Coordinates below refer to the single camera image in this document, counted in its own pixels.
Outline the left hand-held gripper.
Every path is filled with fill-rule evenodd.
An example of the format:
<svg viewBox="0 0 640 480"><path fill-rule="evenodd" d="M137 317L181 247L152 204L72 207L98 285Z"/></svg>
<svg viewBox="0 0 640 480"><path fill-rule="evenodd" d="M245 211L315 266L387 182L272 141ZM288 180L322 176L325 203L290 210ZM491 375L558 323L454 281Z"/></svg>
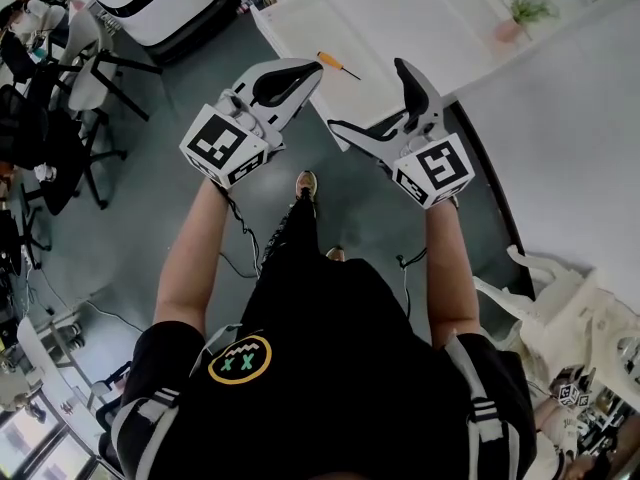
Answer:
<svg viewBox="0 0 640 480"><path fill-rule="evenodd" d="M283 147L279 131L297 116L322 75L319 62L303 58L251 66L232 91L223 91L213 105L203 105L180 143L181 153L207 178L231 188Z"/></svg>

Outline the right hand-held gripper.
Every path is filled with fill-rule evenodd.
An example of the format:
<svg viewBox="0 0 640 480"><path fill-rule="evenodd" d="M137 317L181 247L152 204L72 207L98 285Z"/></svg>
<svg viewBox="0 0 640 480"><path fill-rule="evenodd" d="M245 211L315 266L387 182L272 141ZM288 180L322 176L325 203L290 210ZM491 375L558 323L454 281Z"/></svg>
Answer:
<svg viewBox="0 0 640 480"><path fill-rule="evenodd" d="M459 134L450 133L444 124L435 87L407 60L395 58L394 66L407 113L396 112L367 129L344 120L328 120L327 125L349 146L380 161L394 161L392 181L429 209L454 198L475 172ZM415 134L407 139L403 130Z"/></svg>

